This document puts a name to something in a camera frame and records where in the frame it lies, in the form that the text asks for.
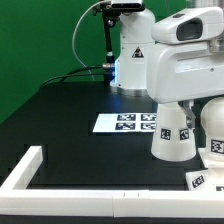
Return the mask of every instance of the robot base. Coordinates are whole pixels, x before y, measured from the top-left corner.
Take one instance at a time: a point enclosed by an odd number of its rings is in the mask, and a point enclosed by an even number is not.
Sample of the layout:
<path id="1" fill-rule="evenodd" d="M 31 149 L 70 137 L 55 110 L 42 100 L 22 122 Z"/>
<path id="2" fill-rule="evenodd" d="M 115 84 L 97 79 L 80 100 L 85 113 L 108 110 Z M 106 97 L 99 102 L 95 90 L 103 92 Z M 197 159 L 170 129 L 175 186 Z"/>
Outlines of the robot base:
<path id="1" fill-rule="evenodd" d="M 114 86 L 111 86 L 110 89 L 113 93 L 119 93 L 125 96 L 148 96 L 146 89 L 123 89 Z"/>

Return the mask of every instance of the black cable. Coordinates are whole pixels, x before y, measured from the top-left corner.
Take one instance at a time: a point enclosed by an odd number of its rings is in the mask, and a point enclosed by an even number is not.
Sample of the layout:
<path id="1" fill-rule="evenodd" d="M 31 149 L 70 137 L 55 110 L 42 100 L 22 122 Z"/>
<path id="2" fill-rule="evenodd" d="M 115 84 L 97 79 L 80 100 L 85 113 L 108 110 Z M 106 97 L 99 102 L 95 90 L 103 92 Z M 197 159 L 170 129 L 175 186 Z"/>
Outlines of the black cable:
<path id="1" fill-rule="evenodd" d="M 89 75 L 77 75 L 76 73 L 78 72 L 82 72 L 82 71 L 87 71 L 87 70 L 93 70 L 93 69 L 99 69 L 102 68 L 102 65 L 96 65 L 96 66 L 91 66 L 91 67 L 85 67 L 85 68 L 79 68 L 79 69 L 75 69 L 69 73 L 67 73 L 66 75 L 63 76 L 56 76 L 53 78 L 50 78 L 48 80 L 46 80 L 41 86 L 40 89 L 42 89 L 45 85 L 47 85 L 49 82 L 54 81 L 56 79 L 61 79 L 60 82 L 64 82 L 67 78 L 70 77 L 74 77 L 74 76 L 91 76 L 92 74 Z"/>

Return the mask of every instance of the green wall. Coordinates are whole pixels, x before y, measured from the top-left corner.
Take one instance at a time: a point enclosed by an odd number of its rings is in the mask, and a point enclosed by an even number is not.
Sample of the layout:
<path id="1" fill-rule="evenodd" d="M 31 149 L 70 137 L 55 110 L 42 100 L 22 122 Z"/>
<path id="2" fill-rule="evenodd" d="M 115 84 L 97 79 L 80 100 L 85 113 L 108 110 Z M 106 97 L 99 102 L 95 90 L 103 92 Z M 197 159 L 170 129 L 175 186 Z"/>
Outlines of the green wall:
<path id="1" fill-rule="evenodd" d="M 71 38 L 78 19 L 95 2 L 0 0 L 0 123 L 43 81 L 80 67 L 72 54 Z M 184 8 L 185 0 L 145 0 L 145 4 L 160 20 Z M 119 27 L 112 30 L 112 39 L 118 56 Z M 87 65 L 104 62 L 100 15 L 84 19 L 77 43 L 77 52 Z"/>

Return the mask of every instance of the robot camera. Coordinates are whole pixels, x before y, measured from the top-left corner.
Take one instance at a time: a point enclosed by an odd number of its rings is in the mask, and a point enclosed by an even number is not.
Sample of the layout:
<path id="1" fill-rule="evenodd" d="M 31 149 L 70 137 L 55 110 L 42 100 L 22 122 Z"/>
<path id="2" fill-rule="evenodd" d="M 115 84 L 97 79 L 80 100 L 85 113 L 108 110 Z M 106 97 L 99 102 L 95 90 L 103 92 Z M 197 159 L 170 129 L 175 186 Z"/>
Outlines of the robot camera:
<path id="1" fill-rule="evenodd" d="M 113 9 L 141 11 L 144 7 L 143 0 L 112 0 Z"/>

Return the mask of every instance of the white panel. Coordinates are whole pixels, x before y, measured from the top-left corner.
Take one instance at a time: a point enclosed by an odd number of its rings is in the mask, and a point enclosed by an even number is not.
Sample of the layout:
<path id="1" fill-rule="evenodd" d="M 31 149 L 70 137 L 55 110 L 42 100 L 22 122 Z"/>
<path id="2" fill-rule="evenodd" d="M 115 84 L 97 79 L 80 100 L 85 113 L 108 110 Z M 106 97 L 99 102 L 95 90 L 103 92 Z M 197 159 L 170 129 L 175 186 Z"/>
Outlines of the white panel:
<path id="1" fill-rule="evenodd" d="M 222 192 L 139 191 L 114 197 L 115 217 L 224 218 Z"/>
<path id="2" fill-rule="evenodd" d="M 0 214 L 113 216 L 113 191 L 1 190 Z"/>
<path id="3" fill-rule="evenodd" d="M 30 147 L 0 189 L 26 189 L 42 161 L 41 146 Z"/>

